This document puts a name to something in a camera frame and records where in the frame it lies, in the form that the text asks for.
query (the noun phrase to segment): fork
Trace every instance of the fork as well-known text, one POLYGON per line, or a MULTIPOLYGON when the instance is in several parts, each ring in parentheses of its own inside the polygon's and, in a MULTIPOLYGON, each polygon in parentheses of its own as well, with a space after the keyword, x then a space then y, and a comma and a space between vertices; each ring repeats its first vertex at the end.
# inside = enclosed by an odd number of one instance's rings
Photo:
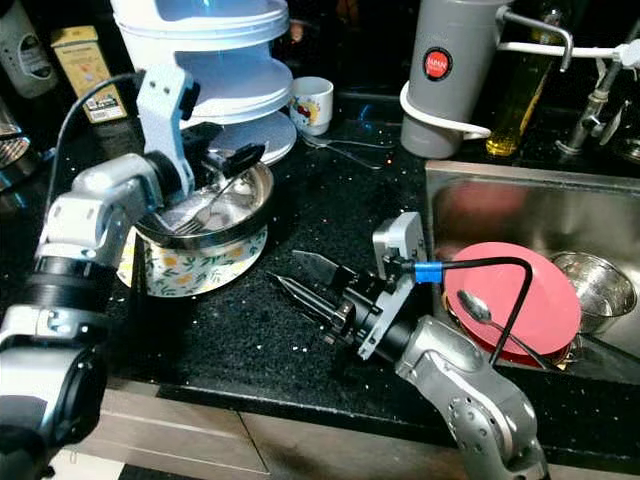
MULTIPOLYGON (((346 150, 341 150, 339 148, 333 147, 331 146, 331 143, 336 142, 337 140, 330 140, 330 141, 318 141, 318 139, 316 139, 315 137, 312 137, 311 135, 307 135, 304 132, 300 132, 302 135, 302 141, 308 145, 309 147, 312 148, 326 148, 327 150, 331 150, 332 152, 338 153, 342 156, 344 156, 345 158, 348 158, 349 160, 351 160, 352 162, 357 163, 358 165, 361 165, 365 168, 368 168, 369 170, 380 170, 382 168, 381 165, 377 165, 374 163, 369 163, 366 160, 363 160, 362 158, 352 154, 351 152, 347 152, 346 150)), ((374 147, 374 148, 378 148, 378 147, 383 147, 382 145, 371 145, 368 143, 360 143, 360 142, 352 142, 352 141, 345 141, 342 143, 349 143, 352 145, 362 145, 362 146, 367 146, 367 147, 374 147)))
POLYGON ((377 148, 379 150, 393 150, 395 145, 377 145, 375 143, 356 142, 355 140, 334 140, 330 138, 319 138, 309 135, 306 132, 300 132, 304 140, 307 140, 307 144, 316 145, 318 148, 326 148, 334 143, 342 143, 344 145, 357 145, 359 147, 377 148))
POLYGON ((233 176, 231 180, 227 182, 227 184, 220 189, 219 192, 215 194, 215 196, 200 210, 198 210, 187 222, 180 225, 178 228, 173 230, 174 235, 193 235, 198 233, 204 226, 209 223, 211 217, 213 216, 213 212, 211 211, 213 208, 213 204, 222 196, 223 193, 227 191, 227 189, 241 176, 243 176, 246 172, 240 172, 239 174, 233 176))

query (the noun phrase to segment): faucet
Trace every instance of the faucet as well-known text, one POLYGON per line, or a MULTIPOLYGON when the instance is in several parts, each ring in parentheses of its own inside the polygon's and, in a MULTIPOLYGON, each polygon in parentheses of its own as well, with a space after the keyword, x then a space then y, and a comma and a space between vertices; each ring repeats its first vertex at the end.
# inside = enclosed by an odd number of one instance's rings
MULTIPOLYGON (((636 20, 631 31, 627 35, 625 43, 631 43, 640 34, 640 18, 636 20)), ((613 136, 618 126, 622 115, 626 108, 631 104, 626 100, 618 112, 614 115, 609 123, 605 124, 600 120, 600 114, 602 109, 609 101, 609 92, 613 86, 613 82, 622 70, 622 62, 619 59, 614 59, 604 75, 604 78, 598 82, 593 92, 589 94, 587 106, 585 107, 578 123, 573 128, 569 140, 566 142, 556 141, 556 146, 568 155, 577 155, 582 151, 582 145, 589 135, 598 137, 600 139, 600 145, 605 145, 609 139, 613 136)))

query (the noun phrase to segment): blue cable clip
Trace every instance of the blue cable clip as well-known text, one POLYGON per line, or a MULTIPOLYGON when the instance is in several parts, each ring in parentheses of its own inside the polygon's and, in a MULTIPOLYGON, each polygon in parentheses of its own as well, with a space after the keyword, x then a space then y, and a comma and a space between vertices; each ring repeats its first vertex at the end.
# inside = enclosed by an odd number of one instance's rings
POLYGON ((442 262, 416 262, 413 269, 416 283, 442 283, 442 262))

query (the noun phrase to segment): red label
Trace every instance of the red label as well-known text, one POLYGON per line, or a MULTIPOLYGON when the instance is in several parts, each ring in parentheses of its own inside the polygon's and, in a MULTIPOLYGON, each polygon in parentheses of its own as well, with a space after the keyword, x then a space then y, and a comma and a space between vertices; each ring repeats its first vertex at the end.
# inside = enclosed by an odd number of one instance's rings
POLYGON ((451 63, 451 55, 444 48, 432 48, 424 56, 424 73, 429 80, 442 80, 451 71, 451 63))

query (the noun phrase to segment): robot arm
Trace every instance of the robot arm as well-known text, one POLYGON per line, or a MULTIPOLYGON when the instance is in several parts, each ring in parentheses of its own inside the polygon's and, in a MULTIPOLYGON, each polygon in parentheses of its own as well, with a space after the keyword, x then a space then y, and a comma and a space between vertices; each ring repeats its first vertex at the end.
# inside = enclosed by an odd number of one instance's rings
POLYGON ((461 332, 428 315, 413 325, 400 314, 415 300, 416 280, 439 282, 442 278, 440 264, 434 262, 437 268, 431 269, 432 265, 416 263, 426 260, 419 215, 404 213, 383 223, 373 234, 373 244, 377 276, 357 274, 317 253, 294 251, 305 270, 341 294, 339 306, 292 278, 276 275, 276 279, 327 327, 326 340, 333 343, 340 338, 356 346, 364 360, 373 353, 389 360, 396 374, 438 409, 471 479, 548 478, 536 438, 535 413, 522 391, 500 376, 461 332))
POLYGON ((96 426, 116 268, 129 228, 193 190, 178 121, 195 96, 184 71, 150 69, 138 96, 145 155, 84 171, 51 206, 34 272, 0 329, 0 479, 51 474, 58 449, 96 426))

